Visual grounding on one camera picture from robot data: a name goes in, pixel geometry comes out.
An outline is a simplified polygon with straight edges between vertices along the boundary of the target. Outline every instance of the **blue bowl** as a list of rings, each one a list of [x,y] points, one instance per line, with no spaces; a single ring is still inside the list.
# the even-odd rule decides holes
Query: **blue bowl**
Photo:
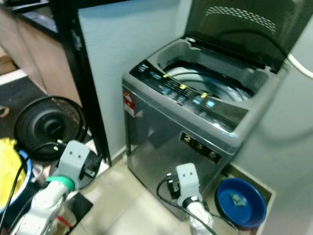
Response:
[[[242,228],[256,228],[266,217],[263,196],[252,184],[242,179],[223,180],[217,190],[217,203],[221,213]]]

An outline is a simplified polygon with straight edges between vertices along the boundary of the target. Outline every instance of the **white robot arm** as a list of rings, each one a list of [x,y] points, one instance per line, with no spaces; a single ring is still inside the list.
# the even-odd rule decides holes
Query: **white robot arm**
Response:
[[[18,221],[11,235],[51,235],[52,222],[59,215],[68,194],[78,189],[88,147],[78,141],[70,141],[59,161],[59,167],[48,186],[35,194],[29,211]]]
[[[176,167],[176,173],[169,173],[167,178],[167,187],[172,199],[178,199],[178,206],[185,208],[206,225],[204,226],[195,217],[189,215],[191,234],[214,235],[215,233],[212,234],[207,228],[209,227],[213,231],[213,217],[203,206],[195,165],[192,163],[179,165]],[[174,186],[175,181],[178,181],[178,187]]]

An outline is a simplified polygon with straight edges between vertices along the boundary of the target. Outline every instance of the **number label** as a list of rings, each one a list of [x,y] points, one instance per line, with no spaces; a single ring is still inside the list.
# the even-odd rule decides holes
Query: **number label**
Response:
[[[222,158],[221,154],[214,152],[212,149],[206,147],[204,144],[198,142],[184,132],[181,133],[179,140],[215,164],[217,164]]]
[[[185,138],[184,138],[184,140],[189,143],[189,142],[191,141],[191,137],[188,136],[188,135],[186,135]]]

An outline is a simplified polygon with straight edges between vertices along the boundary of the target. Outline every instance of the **button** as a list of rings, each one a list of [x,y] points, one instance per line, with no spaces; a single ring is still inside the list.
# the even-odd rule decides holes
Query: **button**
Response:
[[[163,87],[162,88],[162,94],[169,94],[172,90],[167,88],[167,87]]]
[[[215,106],[215,102],[209,100],[207,103],[206,103],[207,107],[209,108],[213,108]]]
[[[177,99],[177,101],[179,101],[181,103],[183,103],[185,100],[186,100],[186,97],[184,97],[182,95],[180,97],[178,97],[178,99]]]
[[[153,72],[153,71],[150,71],[150,73],[149,73],[152,77],[154,77],[155,79],[157,79],[157,80],[160,80],[161,79],[161,76],[160,75],[157,75],[155,72]]]
[[[177,96],[177,93],[176,93],[176,92],[172,92],[172,93],[170,93],[170,97],[171,97],[172,99],[175,99],[175,98],[176,98],[176,96]]]
[[[177,102],[179,105],[182,105],[185,102],[185,100],[186,100],[186,97],[180,96],[178,97]]]
[[[201,96],[196,96],[196,97],[194,98],[194,100],[193,100],[193,102],[196,103],[196,104],[200,104],[201,101],[202,101]]]

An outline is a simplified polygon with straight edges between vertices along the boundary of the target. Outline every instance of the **washing machine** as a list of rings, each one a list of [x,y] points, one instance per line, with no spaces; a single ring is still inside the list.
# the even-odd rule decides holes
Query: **washing machine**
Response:
[[[311,16],[308,1],[270,4],[194,0],[184,36],[124,74],[128,167],[153,194],[185,163],[208,189],[270,105]]]

